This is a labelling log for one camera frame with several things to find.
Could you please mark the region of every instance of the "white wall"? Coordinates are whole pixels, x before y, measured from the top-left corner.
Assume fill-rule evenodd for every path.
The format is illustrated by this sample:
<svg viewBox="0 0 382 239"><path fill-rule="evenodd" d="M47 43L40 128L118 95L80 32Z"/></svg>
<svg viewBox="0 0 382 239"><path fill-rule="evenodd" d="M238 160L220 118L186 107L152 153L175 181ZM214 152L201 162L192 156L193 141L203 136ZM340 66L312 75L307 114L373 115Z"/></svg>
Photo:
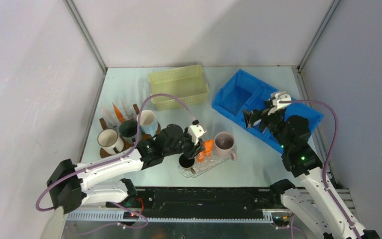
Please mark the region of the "white wall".
<svg viewBox="0 0 382 239"><path fill-rule="evenodd" d="M108 67L296 65L332 0L75 1Z"/></svg>
<svg viewBox="0 0 382 239"><path fill-rule="evenodd" d="M40 237L35 201L78 158L101 74L61 0L0 0L0 238Z"/></svg>
<svg viewBox="0 0 382 239"><path fill-rule="evenodd" d="M311 97L340 117L334 173L382 238L382 1L343 1L303 75ZM333 125L326 114L329 143Z"/></svg>

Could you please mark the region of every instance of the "light blue mug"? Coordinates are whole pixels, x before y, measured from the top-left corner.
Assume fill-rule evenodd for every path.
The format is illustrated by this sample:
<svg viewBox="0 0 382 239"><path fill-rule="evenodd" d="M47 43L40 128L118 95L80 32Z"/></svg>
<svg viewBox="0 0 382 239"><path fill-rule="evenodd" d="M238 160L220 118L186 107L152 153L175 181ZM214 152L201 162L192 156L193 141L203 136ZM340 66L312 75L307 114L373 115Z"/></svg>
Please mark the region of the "light blue mug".
<svg viewBox="0 0 382 239"><path fill-rule="evenodd" d="M145 110L141 112L140 127L144 133L149 134L152 137L156 134L158 124L156 115L153 111Z"/></svg>

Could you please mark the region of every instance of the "metal frame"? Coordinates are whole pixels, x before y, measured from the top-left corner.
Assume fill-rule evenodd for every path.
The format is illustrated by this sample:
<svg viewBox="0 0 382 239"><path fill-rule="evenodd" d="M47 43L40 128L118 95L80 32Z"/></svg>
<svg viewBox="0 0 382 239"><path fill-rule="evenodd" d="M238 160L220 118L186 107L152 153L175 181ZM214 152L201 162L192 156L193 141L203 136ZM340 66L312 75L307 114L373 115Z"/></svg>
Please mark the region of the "metal frame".
<svg viewBox="0 0 382 239"><path fill-rule="evenodd" d="M292 68L293 74L295 76L296 85L298 87L298 91L304 100L310 100L310 97L308 94L308 90L307 90L307 86L305 84L304 78L302 76L302 72L303 72L304 67L305 67L308 59L310 58L313 50L315 49L318 41L320 40L321 36L323 35L324 31L326 30L326 27L328 26L330 20L332 19L333 15L335 14L335 12L336 12L336 10L337 10L337 8L341 2L342 2L342 0L333 0L333 2L330 4L330 7L327 10L326 15L324 16L322 22L320 23L320 26L318 27L313 39L310 42L310 45L308 46L307 50L304 53L301 61L299 62L298 66ZM320 154L320 158L324 162L326 157L327 157L327 151L326 151L326 146L324 144L324 138L323 138L323 135L321 133L320 127L318 127L315 130L312 137L314 140L315 148L317 149L318 153ZM335 182L337 183L336 178L333 177L333 173L332 173L331 168L329 168L328 173L330 174L331 178L334 179Z"/></svg>
<svg viewBox="0 0 382 239"><path fill-rule="evenodd" d="M87 142L87 139L89 137L90 129L92 128L93 118L95 117L95 114L96 114L96 108L97 108L98 100L99 100L100 95L101 95L101 89L103 88L105 78L106 78L106 73L103 73L103 75L101 76L101 79L100 79L100 84L99 84L99 87L97 90L95 102L93 103L92 114L90 115L89 123L87 124L87 131L86 131L86 134L84 135L84 138L83 138L83 144L82 144L83 149L81 150L81 153L77 158L77 163L81 161L81 158L83 157L83 154L84 154L84 150L86 148L86 142Z"/></svg>
<svg viewBox="0 0 382 239"><path fill-rule="evenodd" d="M67 6L67 9L70 12L71 16L73 17L75 24L77 25L78 29L80 30L81 35L83 35L84 40L86 41L87 46L89 47L90 51L92 52L93 56L95 57L98 65L100 66L103 73L106 74L107 66L104 63L103 58L102 58L102 56L101 56L101 54L100 54L100 52L99 52L99 50L95 44L95 41L93 41L93 38L90 35L90 32L87 29L83 18L80 15L80 12L78 12L77 6L75 5L73 0L64 0L64 3Z"/></svg>
<svg viewBox="0 0 382 239"><path fill-rule="evenodd" d="M330 22L332 16L334 15L337 7L339 4L342 2L342 0L333 0L332 4L330 5L325 17L322 20L322 23L320 24L318 30L316 31L316 34L314 35L312 41L310 42L309 47L305 51L300 63L298 66L293 66L293 73L295 76L295 81L298 86L299 93L301 94L303 99L309 100L309 94L307 91L307 87L305 85L304 79L302 77L302 70L304 69L304 66L306 65L311 53L313 52L314 48L316 47L319 39L321 38L322 34L324 33L328 23ZM92 52L94 58L96 59L98 65L103 71L103 75L100 81L99 89L98 89L98 94L96 95L95 103L93 105L93 112L92 115L90 116L89 119L89 125L87 127L87 133L84 137L83 140L83 145L85 146L85 142L87 141L87 138L89 136L91 124L96 112L96 107L98 103L98 99L101 94L101 89L103 87L104 79L105 79L105 74L107 72L107 66L104 63L104 60L95 44L93 41L93 38L90 35L90 32L88 31L83 18L81 17L76 5L74 4L74 0L64 0L64 3L66 4L66 7L68 11L70 12L71 16L73 17L73 20L77 27L80 30L80 33L84 37L84 40L86 41L86 44L88 45L90 51ZM318 150L318 153L320 154L320 158L323 160L326 158L327 153L325 149L325 144L321 135L321 132L319 129L317 129L314 134L313 134L313 139L314 139L314 144L315 147ZM82 157L84 153L84 148L81 152L81 155L79 159ZM344 189L344 190L337 190L339 193L339 196L342 197L344 200L345 204L348 206L348 208L355 214L355 207L352 202L351 195L349 193L349 190ZM306 190L300 189L300 193L308 197L308 200L311 200L310 202L314 204L314 201L312 199L309 199L310 195L307 193ZM119 219L119 216L117 216L121 212L119 209L107 209L105 208L104 205L87 205L80 207L79 210L72 212L68 215L68 220L69 221L116 221ZM281 213L287 213L287 209L264 209L263 213L266 214L266 217L260 220L225 220L225 223L230 223L230 222L253 222L253 223L260 223L260 222L269 222L272 213L275 214L281 214ZM172 220L172 219L158 219L158 218L149 218L150 221L155 221L155 222L208 222L207 220Z"/></svg>
<svg viewBox="0 0 382 239"><path fill-rule="evenodd" d="M259 189L260 192L268 192L269 189ZM315 205L311 195L305 189L298 189L304 199ZM339 196L344 201L348 209L357 217L355 206L348 189L337 189ZM289 212L285 208L263 209L262 219L180 219L180 218L148 218L150 222L165 223L272 223L273 216L285 216ZM135 221L123 219L124 210L119 208L107 208L105 203L84 205L68 214L67 221L96 221L96 222L116 222Z"/></svg>
<svg viewBox="0 0 382 239"><path fill-rule="evenodd" d="M324 16L320 26L318 27L313 39L310 42L310 45L308 46L307 50L305 51L301 61L298 64L298 69L303 69L306 65L313 49L317 45L319 39L324 33L324 30L326 29L327 25L329 24L330 20L332 19L337 7L342 2L342 0L333 0L332 4L330 5L329 9L326 12L326 15Z"/></svg>

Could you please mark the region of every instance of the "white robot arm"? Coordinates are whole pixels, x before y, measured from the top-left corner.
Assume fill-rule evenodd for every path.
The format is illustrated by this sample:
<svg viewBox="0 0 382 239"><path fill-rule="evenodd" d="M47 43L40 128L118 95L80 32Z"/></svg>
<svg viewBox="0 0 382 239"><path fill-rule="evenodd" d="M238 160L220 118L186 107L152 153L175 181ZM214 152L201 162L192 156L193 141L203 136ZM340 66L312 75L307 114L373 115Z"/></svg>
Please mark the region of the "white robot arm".
<svg viewBox="0 0 382 239"><path fill-rule="evenodd" d="M131 180L122 179L116 183L102 182L127 172L158 165L169 155L181 154L182 160L194 159L204 150L200 138L206 131L198 125L197 120L193 124L185 130L176 124L170 124L154 139L139 142L136 149L126 157L128 150L91 163L73 165L70 159L62 161L49 178L48 187L65 175L75 171L81 172L50 190L54 208L62 206L66 214L80 205L90 203L117 202L125 205L127 202L134 202L137 191Z"/></svg>
<svg viewBox="0 0 382 239"><path fill-rule="evenodd" d="M325 187L322 179L323 163L308 145L311 136L308 120L301 116L290 116L285 121L285 111L290 100L286 91L272 93L271 99L265 101L266 109L250 112L243 110L244 120L247 128L260 122L262 130L267 128L270 131L284 150L282 162L286 170L303 184L318 208L303 200L287 179L270 186L272 198L292 210L318 238L380 238L375 231L366 230L354 217L328 178L328 187Z"/></svg>

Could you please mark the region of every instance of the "mug handle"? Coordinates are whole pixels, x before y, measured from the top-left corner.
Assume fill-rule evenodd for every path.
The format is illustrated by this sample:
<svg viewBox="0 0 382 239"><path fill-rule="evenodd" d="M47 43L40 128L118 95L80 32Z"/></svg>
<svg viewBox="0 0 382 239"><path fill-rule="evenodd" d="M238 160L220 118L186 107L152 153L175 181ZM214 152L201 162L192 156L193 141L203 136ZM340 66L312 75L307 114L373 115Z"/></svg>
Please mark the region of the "mug handle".
<svg viewBox="0 0 382 239"><path fill-rule="evenodd" d="M238 159L238 155L234 150L231 150L231 156L232 156L232 161L236 161Z"/></svg>

